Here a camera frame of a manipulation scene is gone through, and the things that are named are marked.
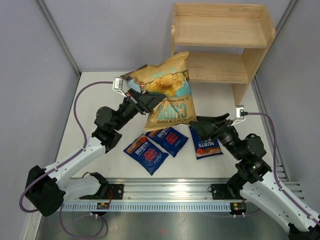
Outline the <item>light blue cassava chips bag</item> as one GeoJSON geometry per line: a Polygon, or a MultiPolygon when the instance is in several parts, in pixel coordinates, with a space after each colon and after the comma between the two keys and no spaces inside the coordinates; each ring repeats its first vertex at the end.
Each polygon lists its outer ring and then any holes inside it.
{"type": "Polygon", "coordinates": [[[131,71],[131,72],[127,72],[123,75],[121,75],[120,77],[123,78],[124,80],[126,80],[127,84],[128,84],[128,87],[137,91],[137,92],[141,92],[141,88],[140,88],[140,85],[139,83],[131,77],[131,74],[133,73],[134,71],[131,71]]]}

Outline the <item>large yellow kettle chips bag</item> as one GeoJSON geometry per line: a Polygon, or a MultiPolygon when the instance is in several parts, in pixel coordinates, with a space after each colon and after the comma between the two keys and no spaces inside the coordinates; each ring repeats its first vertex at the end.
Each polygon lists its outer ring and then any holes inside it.
{"type": "Polygon", "coordinates": [[[164,94],[147,117],[147,132],[196,121],[188,71],[188,51],[179,52],[161,65],[150,65],[130,73],[144,94],[164,94]]]}

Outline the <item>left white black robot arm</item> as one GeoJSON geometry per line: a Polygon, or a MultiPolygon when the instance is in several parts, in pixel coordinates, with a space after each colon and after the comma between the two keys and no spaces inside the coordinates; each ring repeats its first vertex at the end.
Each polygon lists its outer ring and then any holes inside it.
{"type": "Polygon", "coordinates": [[[44,217],[59,210],[73,199],[93,196],[103,199],[108,194],[109,182],[101,174],[73,180],[72,177],[95,159],[110,152],[120,141],[123,128],[137,114],[150,113],[164,98],[164,94],[140,93],[128,89],[117,110],[108,106],[98,109],[95,115],[95,131],[84,139],[83,146],[69,157],[48,165],[38,165],[28,172],[25,190],[21,198],[27,198],[44,217]]]}

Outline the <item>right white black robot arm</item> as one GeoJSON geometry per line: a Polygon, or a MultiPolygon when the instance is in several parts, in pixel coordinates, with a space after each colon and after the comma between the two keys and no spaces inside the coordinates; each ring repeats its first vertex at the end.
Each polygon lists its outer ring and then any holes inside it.
{"type": "Polygon", "coordinates": [[[318,240],[320,214],[304,204],[279,179],[263,159],[266,155],[261,137],[250,133],[244,139],[234,127],[229,114],[199,116],[189,124],[203,141],[218,140],[238,160],[237,172],[227,181],[232,198],[243,198],[274,219],[291,240],[318,240]]]}

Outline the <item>blue Burts chips bag right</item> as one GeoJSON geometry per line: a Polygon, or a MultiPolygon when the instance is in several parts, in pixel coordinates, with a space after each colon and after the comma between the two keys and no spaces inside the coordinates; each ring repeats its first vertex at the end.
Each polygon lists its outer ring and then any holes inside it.
{"type": "Polygon", "coordinates": [[[192,126],[189,126],[189,130],[197,160],[223,154],[217,140],[202,140],[192,126]]]}

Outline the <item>blue burts chips bag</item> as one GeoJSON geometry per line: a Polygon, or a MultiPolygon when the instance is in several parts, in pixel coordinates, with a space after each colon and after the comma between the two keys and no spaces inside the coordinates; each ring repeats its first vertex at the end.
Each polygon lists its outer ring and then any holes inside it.
{"type": "Polygon", "coordinates": [[[165,149],[172,157],[177,156],[189,139],[172,127],[149,131],[146,136],[165,149]]]}
{"type": "Polygon", "coordinates": [[[169,156],[155,146],[144,134],[141,134],[124,150],[152,176],[169,156]]]}
{"type": "Polygon", "coordinates": [[[189,126],[189,130],[197,160],[223,154],[217,140],[202,140],[192,126],[189,126]]]}

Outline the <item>blue Burts chips bag middle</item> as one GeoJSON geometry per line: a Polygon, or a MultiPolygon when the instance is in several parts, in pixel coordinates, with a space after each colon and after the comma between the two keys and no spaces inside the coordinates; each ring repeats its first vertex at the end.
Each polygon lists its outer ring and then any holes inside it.
{"type": "Polygon", "coordinates": [[[189,139],[172,127],[149,131],[146,136],[165,149],[172,157],[177,156],[189,139]]]}

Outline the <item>blue Burts chips bag left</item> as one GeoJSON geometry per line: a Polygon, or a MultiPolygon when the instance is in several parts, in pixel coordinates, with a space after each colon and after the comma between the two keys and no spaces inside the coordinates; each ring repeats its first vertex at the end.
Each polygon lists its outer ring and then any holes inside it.
{"type": "Polygon", "coordinates": [[[169,156],[155,146],[144,134],[141,134],[124,150],[152,176],[169,156]]]}

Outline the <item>wooden two-tier shelf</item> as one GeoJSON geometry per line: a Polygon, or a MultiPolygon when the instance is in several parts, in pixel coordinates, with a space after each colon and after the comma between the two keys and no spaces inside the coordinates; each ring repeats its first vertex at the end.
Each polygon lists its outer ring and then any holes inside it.
{"type": "Polygon", "coordinates": [[[242,49],[242,53],[189,51],[189,77],[193,82],[232,85],[235,105],[271,48],[276,29],[269,9],[262,4],[174,3],[171,50],[177,46],[242,49]]]}

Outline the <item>right aluminium frame post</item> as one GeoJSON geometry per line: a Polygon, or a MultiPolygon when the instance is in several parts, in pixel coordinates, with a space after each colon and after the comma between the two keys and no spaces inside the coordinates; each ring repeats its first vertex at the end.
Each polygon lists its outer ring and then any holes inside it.
{"type": "Polygon", "coordinates": [[[298,3],[300,2],[300,0],[290,0],[285,11],[283,12],[278,24],[276,25],[275,28],[275,38],[273,43],[270,46],[270,49],[268,50],[268,52],[265,55],[265,58],[262,60],[260,67],[258,68],[258,70],[256,71],[255,75],[254,75],[254,79],[257,78],[257,75],[259,73],[259,71],[261,70],[261,68],[264,65],[264,62],[266,61],[266,59],[268,58],[268,55],[270,54],[270,52],[272,51],[273,46],[276,44],[284,26],[286,25],[288,19],[290,18],[292,12],[294,11],[294,9],[297,7],[298,3]]]}

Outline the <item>aluminium frame post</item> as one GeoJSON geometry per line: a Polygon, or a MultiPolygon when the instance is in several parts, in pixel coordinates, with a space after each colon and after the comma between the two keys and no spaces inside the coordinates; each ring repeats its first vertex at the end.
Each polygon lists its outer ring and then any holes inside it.
{"type": "Polygon", "coordinates": [[[268,50],[268,52],[265,55],[265,58],[262,60],[260,67],[258,68],[258,70],[256,71],[255,75],[254,75],[254,79],[257,78],[257,75],[259,73],[259,71],[261,70],[261,68],[264,65],[264,62],[266,61],[266,59],[268,58],[268,55],[270,54],[270,52],[272,51],[273,46],[276,44],[284,26],[286,25],[288,19],[290,18],[292,12],[294,11],[294,9],[297,7],[298,3],[300,2],[300,0],[290,0],[285,11],[283,12],[278,24],[276,25],[275,28],[275,38],[273,43],[270,46],[270,49],[268,50]]]}
{"type": "Polygon", "coordinates": [[[46,20],[47,24],[49,25],[60,49],[62,50],[65,58],[67,59],[68,63],[70,64],[71,68],[73,69],[75,75],[79,79],[81,77],[81,70],[78,67],[78,64],[76,63],[68,45],[66,44],[63,35],[61,34],[61,31],[59,30],[58,25],[56,24],[56,21],[48,8],[45,0],[35,0],[34,1],[39,8],[40,12],[44,16],[44,19],[46,20]]]}

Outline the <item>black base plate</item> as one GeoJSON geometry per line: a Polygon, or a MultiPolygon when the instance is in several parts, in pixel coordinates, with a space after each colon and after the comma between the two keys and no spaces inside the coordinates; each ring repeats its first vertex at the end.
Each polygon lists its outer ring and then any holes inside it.
{"type": "Polygon", "coordinates": [[[212,194],[214,200],[244,200],[240,195],[233,196],[226,183],[213,183],[207,190],[212,194]]]}
{"type": "Polygon", "coordinates": [[[81,196],[81,200],[122,200],[124,194],[123,184],[113,184],[103,185],[99,188],[97,193],[93,195],[81,196]]]}

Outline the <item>aluminium mounting rail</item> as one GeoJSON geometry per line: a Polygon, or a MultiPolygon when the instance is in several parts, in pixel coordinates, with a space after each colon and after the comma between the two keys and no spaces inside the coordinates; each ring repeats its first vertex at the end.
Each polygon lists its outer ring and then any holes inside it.
{"type": "Polygon", "coordinates": [[[123,184],[122,202],[169,203],[213,202],[208,188],[224,184],[226,178],[108,178],[111,184],[123,184]]]}

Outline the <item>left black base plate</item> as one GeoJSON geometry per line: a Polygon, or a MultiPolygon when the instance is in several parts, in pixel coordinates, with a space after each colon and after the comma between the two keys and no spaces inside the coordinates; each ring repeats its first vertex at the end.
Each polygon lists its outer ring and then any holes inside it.
{"type": "Polygon", "coordinates": [[[124,194],[123,184],[113,184],[103,185],[99,188],[97,193],[93,195],[81,196],[81,200],[122,200],[124,194]]]}

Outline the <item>left aluminium frame post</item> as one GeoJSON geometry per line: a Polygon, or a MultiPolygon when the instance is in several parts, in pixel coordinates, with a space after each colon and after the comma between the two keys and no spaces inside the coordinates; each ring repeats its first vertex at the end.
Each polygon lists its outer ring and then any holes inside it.
{"type": "Polygon", "coordinates": [[[48,8],[45,0],[35,0],[34,1],[39,8],[40,12],[44,16],[44,19],[46,20],[47,24],[49,25],[60,49],[62,50],[65,58],[67,59],[68,63],[70,64],[71,68],[73,69],[75,75],[79,79],[81,77],[81,70],[78,67],[78,64],[76,63],[68,45],[66,44],[63,35],[61,34],[61,31],[59,30],[58,25],[56,24],[56,21],[48,8]]]}

